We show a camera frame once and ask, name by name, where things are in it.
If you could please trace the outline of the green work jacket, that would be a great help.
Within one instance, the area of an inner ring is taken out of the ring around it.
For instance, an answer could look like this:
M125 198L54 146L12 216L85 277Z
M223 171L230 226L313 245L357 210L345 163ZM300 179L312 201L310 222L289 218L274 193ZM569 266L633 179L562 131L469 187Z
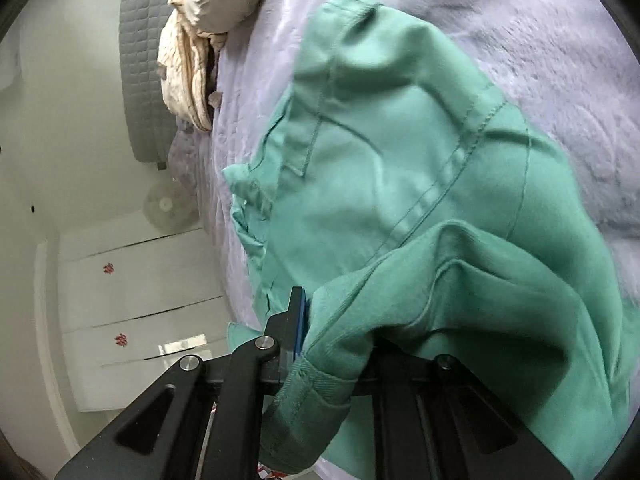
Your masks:
M373 474L374 344L451 354L577 479L626 432L639 310L558 144L443 32L375 0L311 15L252 160L224 170L254 310L310 298L259 456Z

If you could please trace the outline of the white wardrobe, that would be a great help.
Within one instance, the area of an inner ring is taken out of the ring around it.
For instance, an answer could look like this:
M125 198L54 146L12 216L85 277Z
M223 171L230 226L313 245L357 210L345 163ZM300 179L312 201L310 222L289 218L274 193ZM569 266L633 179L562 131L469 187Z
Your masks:
M183 356L227 353L231 320L213 244L128 214L44 240L36 326L48 391L70 414L117 411Z

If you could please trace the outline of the white standing fan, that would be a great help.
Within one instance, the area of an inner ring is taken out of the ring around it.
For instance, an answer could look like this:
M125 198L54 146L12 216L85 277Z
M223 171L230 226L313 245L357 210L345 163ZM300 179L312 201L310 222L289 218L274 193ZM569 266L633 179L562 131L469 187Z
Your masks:
M198 203L176 180L155 183L142 205L145 219L165 234L177 233L198 222Z

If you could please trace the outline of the grey quilted headboard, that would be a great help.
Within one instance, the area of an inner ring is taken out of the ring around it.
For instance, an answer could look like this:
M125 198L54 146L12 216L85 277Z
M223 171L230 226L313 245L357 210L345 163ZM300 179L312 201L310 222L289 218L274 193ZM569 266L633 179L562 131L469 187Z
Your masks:
M176 133L164 104L157 65L168 0L120 0L119 61L129 142L139 162L163 166Z

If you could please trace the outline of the grey embossed bed cover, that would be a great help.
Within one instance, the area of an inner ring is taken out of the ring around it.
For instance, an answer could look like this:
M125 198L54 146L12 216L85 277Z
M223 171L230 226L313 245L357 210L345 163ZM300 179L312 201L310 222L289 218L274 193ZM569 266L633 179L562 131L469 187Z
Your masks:
M308 21L328 0L265 0L230 32L216 122L180 122L171 170L201 202L235 311L254 310L247 254L224 170L253 159L292 81ZM625 299L639 310L639 65L599 0L375 0L433 24L559 145Z

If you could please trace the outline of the beige striped blanket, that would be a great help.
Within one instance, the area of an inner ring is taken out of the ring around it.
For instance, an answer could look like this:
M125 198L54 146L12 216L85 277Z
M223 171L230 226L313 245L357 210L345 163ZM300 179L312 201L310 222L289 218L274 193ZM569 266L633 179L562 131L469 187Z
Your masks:
M260 0L168 0L157 69L163 101L176 117L201 131L212 128L212 70L228 32L250 17Z

